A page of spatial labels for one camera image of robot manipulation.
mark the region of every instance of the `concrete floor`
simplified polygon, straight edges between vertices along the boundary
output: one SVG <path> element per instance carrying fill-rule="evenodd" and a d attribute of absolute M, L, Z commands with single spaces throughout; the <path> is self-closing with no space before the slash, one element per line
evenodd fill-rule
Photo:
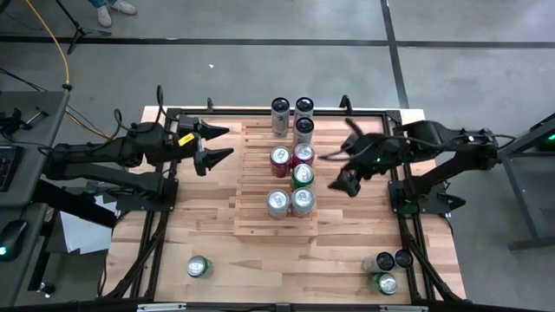
<path fill-rule="evenodd" d="M 130 2 L 140 13 L 114 14 L 115 36 L 387 39 L 379 0 Z M 57 36 L 73 34 L 53 2 L 34 3 Z M 65 3 L 84 27 L 99 27 L 84 0 Z M 390 0 L 389 7 L 397 40 L 555 41 L 550 0 Z M 7 12 L 0 15 L 0 35 L 47 35 L 23 2 Z M 0 43 L 0 51 L 0 67 L 48 89 L 63 83 L 53 44 Z M 411 108 L 423 108 L 429 120 L 448 127 L 517 134 L 555 110 L 554 51 L 399 49 L 399 55 Z M 144 106 L 155 104 L 157 84 L 164 86 L 167 105 L 203 105 L 210 96 L 216 105 L 265 106 L 276 96 L 307 95 L 319 107 L 335 107 L 348 94 L 356 107 L 399 107 L 387 47 L 87 44 L 69 57 L 69 66 L 75 86 L 70 104 L 107 133 L 115 107 L 126 122 L 138 120 Z M 27 87 L 0 76 L 0 89 Z M 98 139 L 65 120 L 57 141 L 83 140 Z M 507 249 L 529 234 L 503 169 L 466 172 L 451 182 L 449 191 L 467 200 L 452 220 L 467 297 L 554 310 L 549 263 L 555 248 Z M 46 301 L 22 293 L 18 304 L 93 298 L 102 257 L 59 256 L 48 272 L 58 286 L 55 296 Z"/>

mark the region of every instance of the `white paper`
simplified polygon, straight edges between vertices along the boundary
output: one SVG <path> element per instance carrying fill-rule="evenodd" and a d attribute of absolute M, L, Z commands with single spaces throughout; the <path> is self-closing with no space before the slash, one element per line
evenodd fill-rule
<path fill-rule="evenodd" d="M 116 202 L 104 204 L 102 196 L 96 196 L 95 202 L 97 205 L 118 215 L 115 209 Z M 82 220 L 65 212 L 61 212 L 60 215 L 68 252 L 80 249 L 80 253 L 83 255 L 110 247 L 112 229 Z"/>

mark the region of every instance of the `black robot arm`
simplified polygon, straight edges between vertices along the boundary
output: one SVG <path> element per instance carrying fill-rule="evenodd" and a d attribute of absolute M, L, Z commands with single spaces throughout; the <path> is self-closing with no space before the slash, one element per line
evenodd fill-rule
<path fill-rule="evenodd" d="M 393 136 L 382 133 L 362 134 L 362 130 L 350 119 L 347 124 L 353 133 L 341 146 L 349 155 L 337 159 L 331 155 L 324 160 L 348 161 L 337 179 L 329 187 L 347 192 L 354 197 L 360 191 L 360 181 L 371 179 L 375 174 L 385 174 L 403 163 L 415 163 L 434 159 L 443 152 L 456 152 L 448 162 L 420 176 L 403 180 L 406 199 L 413 200 L 427 194 L 434 185 L 468 170 L 488 170 L 499 163 L 498 144 L 491 131 L 453 130 L 436 121 L 422 120 L 394 129 Z"/>
<path fill-rule="evenodd" d="M 157 95 L 159 118 L 160 113 L 163 113 L 160 86 Z M 193 158 L 196 173 L 204 176 L 206 169 L 211 170 L 233 153 L 232 148 L 210 150 L 202 146 L 202 139 L 217 138 L 228 133 L 229 128 L 210 126 L 198 118 L 180 114 L 175 119 L 178 121 L 178 131 L 174 133 L 165 130 L 158 123 L 158 118 L 155 122 L 125 127 L 125 136 L 112 138 L 102 144 L 58 144 L 50 151 L 43 173 L 48 179 L 92 179 L 125 186 L 147 197 L 156 197 L 164 192 L 167 183 L 174 184 L 175 181 L 166 181 L 160 172 L 134 174 L 95 163 L 114 162 L 124 167 L 136 167 L 144 158 L 148 164 L 157 166 L 167 161 Z"/>

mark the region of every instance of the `yellow cable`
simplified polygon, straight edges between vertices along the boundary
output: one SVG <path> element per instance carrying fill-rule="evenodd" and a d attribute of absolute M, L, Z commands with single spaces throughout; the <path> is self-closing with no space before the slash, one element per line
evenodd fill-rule
<path fill-rule="evenodd" d="M 101 136 L 101 137 L 104 138 L 104 139 L 109 139 L 109 138 L 110 138 L 110 137 L 109 137 L 107 134 L 105 134 L 105 133 L 98 132 L 98 131 L 94 130 L 93 128 L 90 128 L 90 127 L 87 127 L 87 126 L 83 125 L 83 124 L 82 124 L 78 119 L 76 119 L 75 117 L 73 117 L 73 116 L 71 116 L 71 115 L 68 115 L 68 116 L 69 116 L 69 118 L 70 118 L 74 123 L 76 123 L 77 125 L 79 125 L 79 126 L 81 126 L 81 127 L 86 128 L 86 129 L 89 130 L 90 132 L 96 133 L 97 135 Z"/>
<path fill-rule="evenodd" d="M 44 28 L 46 29 L 46 31 L 49 32 L 50 37 L 52 38 L 52 40 L 54 41 L 54 44 L 56 45 L 56 47 L 58 48 L 58 52 L 60 52 L 60 55 L 62 56 L 62 61 L 63 61 L 63 66 L 66 69 L 66 85 L 68 85 L 69 87 L 69 66 L 68 66 L 68 60 L 66 60 L 66 55 L 63 54 L 62 51 L 62 47 L 60 47 L 60 43 L 58 43 L 58 41 L 56 40 L 56 37 L 54 36 L 54 34 L 52 34 L 52 31 L 50 30 L 49 26 L 44 22 L 44 20 L 42 19 L 42 16 L 36 11 L 35 7 L 33 6 L 33 4 L 31 4 L 30 0 L 25 0 L 25 2 L 27 3 L 27 5 L 33 10 L 33 13 L 35 13 L 36 17 L 39 19 L 39 21 L 41 21 L 42 26 L 44 26 Z M 84 127 L 86 129 L 88 129 L 90 132 L 92 133 L 96 133 L 98 135 L 100 135 L 101 137 L 107 139 L 107 140 L 111 140 L 112 137 L 94 130 L 91 127 L 87 127 L 86 125 L 84 125 L 82 122 L 80 122 L 78 119 L 76 119 L 75 117 L 69 115 L 69 118 L 71 118 L 71 120 L 76 123 L 77 125 Z"/>
<path fill-rule="evenodd" d="M 38 17 L 38 19 L 41 21 L 42 26 L 44 26 L 44 28 L 46 29 L 46 31 L 49 32 L 50 37 L 52 37 L 52 40 L 54 40 L 54 43 L 56 45 L 56 47 L 58 48 L 58 51 L 60 52 L 60 55 L 62 56 L 62 60 L 63 60 L 63 65 L 66 68 L 66 84 L 69 85 L 69 66 L 68 66 L 68 61 L 66 60 L 66 56 L 63 54 L 62 52 L 62 47 L 60 47 L 60 43 L 58 43 L 58 41 L 56 40 L 56 37 L 54 36 L 54 34 L 52 34 L 52 31 L 50 31 L 49 26 L 44 22 L 44 20 L 42 19 L 41 15 L 38 14 L 38 12 L 35 10 L 35 7 L 33 6 L 33 4 L 31 4 L 31 2 L 29 0 L 25 0 L 25 2 L 27 2 L 27 5 L 33 10 L 33 12 L 35 13 L 36 17 Z"/>

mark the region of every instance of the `red can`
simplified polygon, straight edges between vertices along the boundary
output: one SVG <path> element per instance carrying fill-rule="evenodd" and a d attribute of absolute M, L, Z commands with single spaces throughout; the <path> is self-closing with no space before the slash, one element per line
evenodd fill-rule
<path fill-rule="evenodd" d="M 275 147 L 270 153 L 270 163 L 276 177 L 285 177 L 291 168 L 291 152 L 285 146 Z"/>
<path fill-rule="evenodd" d="M 301 143 L 295 146 L 293 153 L 293 166 L 295 168 L 299 164 L 306 164 L 312 166 L 314 162 L 314 148 L 308 143 Z"/>

